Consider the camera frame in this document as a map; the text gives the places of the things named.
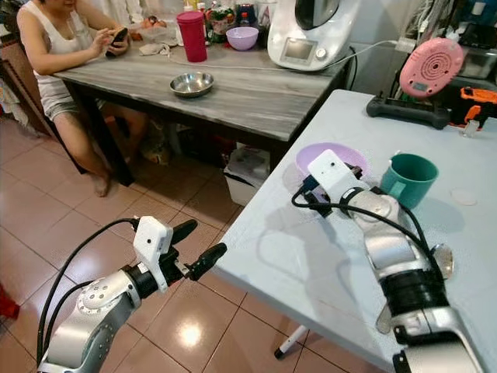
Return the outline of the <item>white folding table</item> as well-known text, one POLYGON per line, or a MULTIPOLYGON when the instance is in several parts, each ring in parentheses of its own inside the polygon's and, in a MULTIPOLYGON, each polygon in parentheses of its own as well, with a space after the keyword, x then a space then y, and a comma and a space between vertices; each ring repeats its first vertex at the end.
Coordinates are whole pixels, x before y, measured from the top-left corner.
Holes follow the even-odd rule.
POLYGON ((413 214, 431 246, 451 248, 448 301, 467 324, 487 371, 497 373, 497 120, 466 138, 456 127, 437 131, 369 117, 369 102, 365 93, 331 93, 224 235, 227 252, 216 271, 314 333, 391 370, 391 356, 401 348, 375 326, 386 299, 362 233, 340 212, 323 218, 292 206, 302 179, 296 155, 319 142, 352 147, 367 161, 363 178, 373 182, 394 154, 425 157, 440 174, 413 214), (477 203, 459 205, 452 189, 472 192, 477 203))

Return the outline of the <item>teal plastic cup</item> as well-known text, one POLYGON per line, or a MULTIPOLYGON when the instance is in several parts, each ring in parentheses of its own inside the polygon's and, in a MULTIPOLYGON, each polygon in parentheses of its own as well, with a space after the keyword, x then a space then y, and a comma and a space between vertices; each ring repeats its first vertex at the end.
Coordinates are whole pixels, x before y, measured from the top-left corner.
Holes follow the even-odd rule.
POLYGON ((397 153, 388 160, 379 187, 401 206, 415 209, 437 178, 438 167, 433 161, 416 154, 397 153))

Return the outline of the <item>grey wooden table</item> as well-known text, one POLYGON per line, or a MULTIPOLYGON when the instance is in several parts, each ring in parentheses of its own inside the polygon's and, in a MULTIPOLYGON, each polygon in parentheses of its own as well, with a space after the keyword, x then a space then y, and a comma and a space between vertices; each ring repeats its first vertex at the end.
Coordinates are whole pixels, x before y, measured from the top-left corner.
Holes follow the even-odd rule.
POLYGON ((258 147, 277 165, 334 89, 348 78, 343 63, 322 71, 281 68, 266 51, 237 52, 210 47, 208 60, 190 64, 184 50, 171 56, 141 56, 136 47, 114 59, 99 58, 59 72, 82 111, 114 178, 131 185, 134 177, 120 146, 103 127, 97 100, 166 120, 206 129, 244 145, 258 147), (185 72, 208 72, 214 86, 200 97, 178 97, 170 82, 185 72))

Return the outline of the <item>black device base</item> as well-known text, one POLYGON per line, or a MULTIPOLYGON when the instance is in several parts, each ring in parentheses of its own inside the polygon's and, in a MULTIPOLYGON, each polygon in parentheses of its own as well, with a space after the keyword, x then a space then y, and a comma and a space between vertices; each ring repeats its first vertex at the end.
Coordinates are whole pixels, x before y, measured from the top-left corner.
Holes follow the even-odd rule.
POLYGON ((434 129, 450 124, 450 111, 430 103, 405 102, 391 97, 374 96, 366 105, 369 117, 390 117, 395 120, 418 122, 434 129))

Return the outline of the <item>white kitchen cooking machine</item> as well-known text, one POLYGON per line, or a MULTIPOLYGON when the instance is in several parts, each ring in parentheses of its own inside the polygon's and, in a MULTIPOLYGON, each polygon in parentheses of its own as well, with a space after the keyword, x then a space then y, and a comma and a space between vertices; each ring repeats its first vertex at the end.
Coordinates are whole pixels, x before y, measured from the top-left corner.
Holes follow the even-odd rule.
POLYGON ((267 39, 274 64, 320 71, 346 49, 361 0, 277 0, 267 39))

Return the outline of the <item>stainless steel bowl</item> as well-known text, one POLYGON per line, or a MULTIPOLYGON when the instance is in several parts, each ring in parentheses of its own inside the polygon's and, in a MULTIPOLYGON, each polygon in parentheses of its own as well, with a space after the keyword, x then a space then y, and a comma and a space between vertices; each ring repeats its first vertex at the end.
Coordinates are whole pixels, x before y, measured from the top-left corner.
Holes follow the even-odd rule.
POLYGON ((214 77, 208 72, 185 72, 170 82, 170 89, 178 97, 200 97, 214 86, 214 77))

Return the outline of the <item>small purple bowl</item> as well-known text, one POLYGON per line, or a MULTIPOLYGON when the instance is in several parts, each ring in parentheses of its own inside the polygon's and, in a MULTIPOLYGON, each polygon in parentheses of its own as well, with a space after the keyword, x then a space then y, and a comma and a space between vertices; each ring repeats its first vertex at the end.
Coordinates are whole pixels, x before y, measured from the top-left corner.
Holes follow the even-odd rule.
POLYGON ((239 52, 250 51, 259 39, 259 29, 255 27, 234 27, 226 32, 228 43, 239 52))

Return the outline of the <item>pink round device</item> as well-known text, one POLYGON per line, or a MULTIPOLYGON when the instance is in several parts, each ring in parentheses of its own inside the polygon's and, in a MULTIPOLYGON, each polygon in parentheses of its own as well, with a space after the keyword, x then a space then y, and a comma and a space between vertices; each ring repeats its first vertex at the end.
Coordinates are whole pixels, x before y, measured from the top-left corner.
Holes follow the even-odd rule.
POLYGON ((436 95, 461 71, 465 54, 456 40, 426 40, 413 50, 400 71, 401 91, 416 99, 436 95))

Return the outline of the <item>red plastic stool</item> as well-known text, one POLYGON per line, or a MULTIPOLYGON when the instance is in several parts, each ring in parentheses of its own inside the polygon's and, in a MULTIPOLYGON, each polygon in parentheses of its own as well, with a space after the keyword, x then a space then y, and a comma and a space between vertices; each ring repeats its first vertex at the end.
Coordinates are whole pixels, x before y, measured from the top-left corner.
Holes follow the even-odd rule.
POLYGON ((0 287, 0 316, 3 319, 16 320, 20 315, 20 305, 8 295, 3 286, 0 287))

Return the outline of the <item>crumpled beige cloth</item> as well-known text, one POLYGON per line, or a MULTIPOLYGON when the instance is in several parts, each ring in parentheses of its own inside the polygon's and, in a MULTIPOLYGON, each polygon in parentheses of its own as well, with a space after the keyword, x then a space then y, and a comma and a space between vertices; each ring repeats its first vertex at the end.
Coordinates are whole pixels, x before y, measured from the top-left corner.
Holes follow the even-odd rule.
POLYGON ((146 43, 138 48, 141 56, 152 56, 153 54, 163 54, 163 56, 171 56, 171 47, 167 43, 146 43))

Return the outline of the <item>orange black tool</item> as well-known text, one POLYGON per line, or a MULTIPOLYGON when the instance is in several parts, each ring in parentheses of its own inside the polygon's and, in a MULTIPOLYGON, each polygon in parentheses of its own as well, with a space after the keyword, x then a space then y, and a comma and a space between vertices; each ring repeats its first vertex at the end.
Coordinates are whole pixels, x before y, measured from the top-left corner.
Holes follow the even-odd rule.
POLYGON ((450 122, 452 127, 466 128, 470 122, 476 122, 477 131, 481 131, 485 121, 497 113, 497 92, 494 90, 462 86, 459 89, 459 97, 470 106, 462 120, 450 122))

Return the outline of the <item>red plastic tumbler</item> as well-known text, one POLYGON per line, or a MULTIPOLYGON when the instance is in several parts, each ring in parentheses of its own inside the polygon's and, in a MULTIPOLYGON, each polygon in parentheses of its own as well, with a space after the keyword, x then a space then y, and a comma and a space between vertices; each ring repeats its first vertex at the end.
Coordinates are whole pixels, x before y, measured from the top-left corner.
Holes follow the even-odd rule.
POLYGON ((203 63, 208 59, 203 13, 189 10, 177 15, 176 22, 189 63, 203 63))

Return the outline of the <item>brown wooden chair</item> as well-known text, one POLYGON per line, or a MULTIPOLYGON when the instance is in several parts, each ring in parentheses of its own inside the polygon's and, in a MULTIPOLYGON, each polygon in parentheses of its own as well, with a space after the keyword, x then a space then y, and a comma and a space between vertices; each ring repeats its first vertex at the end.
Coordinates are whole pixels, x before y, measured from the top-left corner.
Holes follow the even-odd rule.
POLYGON ((26 124, 43 136, 51 136, 49 121, 40 105, 38 82, 20 40, 14 35, 1 36, 2 81, 9 85, 24 111, 26 124))

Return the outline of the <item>clear food container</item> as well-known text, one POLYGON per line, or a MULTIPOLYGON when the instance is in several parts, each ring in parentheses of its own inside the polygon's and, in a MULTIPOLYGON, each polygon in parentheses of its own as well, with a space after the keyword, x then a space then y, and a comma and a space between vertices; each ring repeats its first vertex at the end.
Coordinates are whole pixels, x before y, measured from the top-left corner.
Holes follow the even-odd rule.
POLYGON ((146 17, 134 25, 130 32, 134 40, 143 40, 147 43, 160 43, 168 46, 178 45, 178 27, 174 21, 160 20, 155 16, 146 17))

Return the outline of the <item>seated woman in white top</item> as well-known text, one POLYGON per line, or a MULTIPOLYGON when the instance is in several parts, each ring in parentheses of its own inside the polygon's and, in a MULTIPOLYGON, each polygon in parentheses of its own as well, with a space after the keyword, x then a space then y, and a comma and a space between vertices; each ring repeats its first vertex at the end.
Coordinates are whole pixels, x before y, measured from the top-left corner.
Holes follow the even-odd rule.
POLYGON ((56 125, 72 159, 95 180, 96 195, 106 196, 113 178, 93 149, 78 104, 56 74, 107 54, 127 52, 129 36, 112 44, 121 25, 88 0, 28 0, 20 7, 16 22, 36 77, 43 113, 56 125))

